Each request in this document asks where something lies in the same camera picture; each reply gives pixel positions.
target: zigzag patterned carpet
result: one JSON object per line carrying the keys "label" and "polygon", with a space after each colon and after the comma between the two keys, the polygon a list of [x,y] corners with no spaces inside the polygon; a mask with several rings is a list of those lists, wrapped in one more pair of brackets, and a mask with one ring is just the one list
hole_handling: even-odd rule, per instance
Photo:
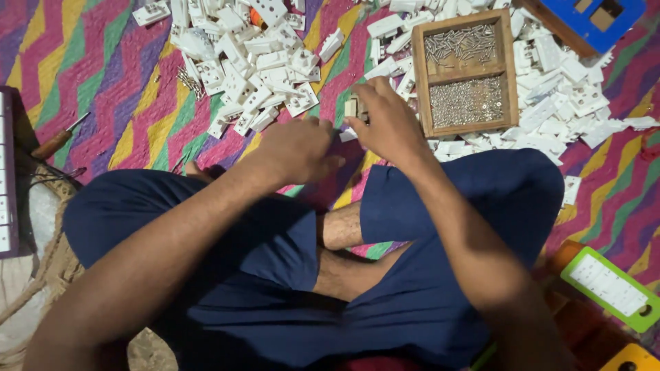
{"label": "zigzag patterned carpet", "polygon": [[[317,49],[336,27],[344,47],[321,68],[314,83],[321,104],[310,114],[343,118],[348,87],[370,68],[366,25],[387,14],[363,14],[351,0],[308,0],[305,44]],[[606,68],[605,96],[612,116],[658,118],[660,92],[660,3],[647,2],[642,20],[619,41]],[[196,102],[176,80],[180,54],[166,42],[170,20],[138,27],[132,0],[0,0],[0,83],[18,88],[26,108],[19,139],[44,141],[85,112],[73,140],[52,159],[65,170],[86,166],[83,183],[118,168],[170,170],[179,159],[227,167],[258,146],[228,130],[221,140],[206,129],[222,103],[217,96]],[[286,111],[279,121],[288,118]],[[370,167],[384,161],[364,154],[355,142],[333,150],[348,159],[336,179],[313,187],[286,187],[319,208],[360,199]],[[562,211],[546,244],[553,253],[566,238],[588,243],[637,280],[658,292],[660,284],[660,133],[625,131],[599,148],[573,144],[562,156],[563,173],[580,175],[575,207]],[[378,258],[397,244],[354,248]],[[658,333],[643,341],[655,347]],[[654,349],[660,354],[660,347]]]}

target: hairy leg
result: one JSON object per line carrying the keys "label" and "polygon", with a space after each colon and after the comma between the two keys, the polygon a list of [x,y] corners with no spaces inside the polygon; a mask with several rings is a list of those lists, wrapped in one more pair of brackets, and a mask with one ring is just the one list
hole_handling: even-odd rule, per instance
{"label": "hairy leg", "polygon": [[378,284],[392,268],[406,244],[380,260],[358,257],[344,250],[364,243],[360,229],[361,202],[317,217],[319,276],[313,291],[350,302]]}
{"label": "hairy leg", "polygon": [[360,201],[319,215],[316,219],[318,244],[328,250],[341,250],[364,244],[360,229]]}

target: wooden tray compartment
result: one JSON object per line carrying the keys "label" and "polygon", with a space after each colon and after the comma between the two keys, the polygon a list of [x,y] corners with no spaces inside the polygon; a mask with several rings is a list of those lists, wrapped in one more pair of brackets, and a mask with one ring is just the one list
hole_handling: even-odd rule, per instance
{"label": "wooden tray compartment", "polygon": [[[443,62],[454,65],[454,68],[436,65],[432,60],[427,62],[424,37],[449,32],[450,30],[470,28],[480,24],[493,25],[495,57],[492,57],[490,61],[482,65],[474,57],[458,62],[454,54],[451,54]],[[414,61],[413,67],[417,87],[417,107],[422,128],[424,129],[424,135],[427,138],[497,129],[518,124],[518,95],[515,85],[513,36],[511,34],[509,9],[494,9],[464,17],[455,17],[415,26],[412,30],[412,58]],[[429,95],[429,88],[431,86],[493,76],[499,76],[500,78],[500,88],[502,89],[501,119],[471,122],[449,127],[433,127],[431,99]]]}

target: blue cloth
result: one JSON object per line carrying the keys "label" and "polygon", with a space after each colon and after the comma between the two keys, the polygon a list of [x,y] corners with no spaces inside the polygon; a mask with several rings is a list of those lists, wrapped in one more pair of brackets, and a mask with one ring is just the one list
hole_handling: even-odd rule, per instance
{"label": "blue cloth", "polygon": [[[488,151],[442,166],[531,267],[561,206],[557,167],[531,149]],[[71,200],[63,228],[90,267],[205,186],[167,172],[108,172]],[[426,207],[398,169],[371,169],[360,208],[362,236],[366,243],[416,242],[352,302],[310,292],[317,278],[315,220],[293,199],[268,197],[217,242],[150,326],[172,347],[181,370],[320,367],[364,352],[405,354],[451,370],[482,349],[488,329],[461,292]]]}

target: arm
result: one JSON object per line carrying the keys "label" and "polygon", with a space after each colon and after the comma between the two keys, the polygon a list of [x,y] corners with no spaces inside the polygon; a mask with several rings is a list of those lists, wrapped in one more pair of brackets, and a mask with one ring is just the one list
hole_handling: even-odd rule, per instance
{"label": "arm", "polygon": [[536,284],[444,174],[411,109],[385,79],[369,80],[354,90],[367,105],[370,125],[356,118],[348,124],[365,147],[394,163],[412,182],[461,290],[493,331],[506,369],[569,370],[568,353]]}
{"label": "arm", "polygon": [[282,186],[318,180],[343,164],[325,156],[331,138],[332,124],[316,118],[269,129],[257,150],[74,282],[35,332],[25,370],[127,370],[127,340],[171,302],[242,213]]}

